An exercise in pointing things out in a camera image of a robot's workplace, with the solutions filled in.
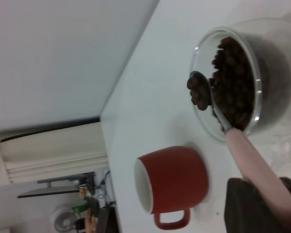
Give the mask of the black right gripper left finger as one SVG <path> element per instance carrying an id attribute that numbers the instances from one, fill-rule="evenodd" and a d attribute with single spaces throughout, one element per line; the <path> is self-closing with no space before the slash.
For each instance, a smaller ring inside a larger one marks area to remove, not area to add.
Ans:
<path id="1" fill-rule="evenodd" d="M 291 233 L 291 193 L 280 178 L 231 178 L 224 220 L 228 233 Z"/>

